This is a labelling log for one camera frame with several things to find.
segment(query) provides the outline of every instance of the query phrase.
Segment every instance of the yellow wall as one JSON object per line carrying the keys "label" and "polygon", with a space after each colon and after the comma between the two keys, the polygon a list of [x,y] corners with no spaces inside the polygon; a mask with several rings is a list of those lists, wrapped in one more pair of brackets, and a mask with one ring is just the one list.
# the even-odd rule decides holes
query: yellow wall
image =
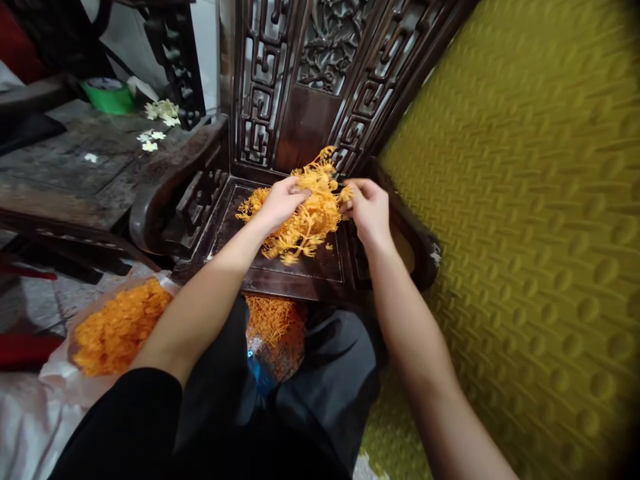
{"label": "yellow wall", "polygon": [[[483,0],[381,161],[444,246],[427,296],[522,478],[603,478],[640,395],[640,15]],[[364,450],[428,477],[387,374]]]}

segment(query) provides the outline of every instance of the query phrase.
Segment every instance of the lap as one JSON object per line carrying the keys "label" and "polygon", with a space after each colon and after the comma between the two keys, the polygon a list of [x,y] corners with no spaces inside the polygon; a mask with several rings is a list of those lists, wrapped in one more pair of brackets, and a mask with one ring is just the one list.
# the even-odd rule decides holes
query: lap
{"label": "lap", "polygon": [[[353,311],[328,308],[307,321],[305,358],[270,401],[260,402],[247,366],[245,330],[249,311],[238,298],[220,335],[194,366],[183,396],[176,451],[209,443],[213,433],[247,425],[250,418],[273,416],[304,435],[350,474],[369,410],[386,362],[374,320]],[[245,428],[251,432],[251,424]]]}

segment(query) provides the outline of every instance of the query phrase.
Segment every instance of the chair seat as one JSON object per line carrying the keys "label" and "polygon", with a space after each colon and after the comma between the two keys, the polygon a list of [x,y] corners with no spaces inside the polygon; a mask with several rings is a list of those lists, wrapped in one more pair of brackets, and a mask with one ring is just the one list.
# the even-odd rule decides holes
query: chair seat
{"label": "chair seat", "polygon": [[[193,259],[186,263],[178,262],[173,273],[176,280],[181,283],[188,281],[242,228],[245,222],[235,217],[238,207],[256,188],[261,187],[270,185],[239,177],[228,178]],[[294,265],[284,265],[279,258],[268,259],[259,251],[242,291],[292,299],[359,303],[363,292],[354,288],[345,225],[339,224],[337,232],[328,234],[314,258],[301,255]]]}

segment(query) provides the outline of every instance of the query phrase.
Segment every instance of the green tape roll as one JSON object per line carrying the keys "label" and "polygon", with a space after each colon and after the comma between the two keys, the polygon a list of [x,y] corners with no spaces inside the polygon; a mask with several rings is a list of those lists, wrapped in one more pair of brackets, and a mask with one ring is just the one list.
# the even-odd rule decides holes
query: green tape roll
{"label": "green tape roll", "polygon": [[134,109],[128,86],[118,80],[96,77],[82,82],[82,88],[96,110],[124,115]]}

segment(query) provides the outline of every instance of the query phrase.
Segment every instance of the carved floral panel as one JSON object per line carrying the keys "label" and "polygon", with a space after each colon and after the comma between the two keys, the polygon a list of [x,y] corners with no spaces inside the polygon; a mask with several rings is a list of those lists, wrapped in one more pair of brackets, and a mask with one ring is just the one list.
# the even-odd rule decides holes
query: carved floral panel
{"label": "carved floral panel", "polygon": [[297,81],[340,95],[371,12],[372,0],[314,0]]}

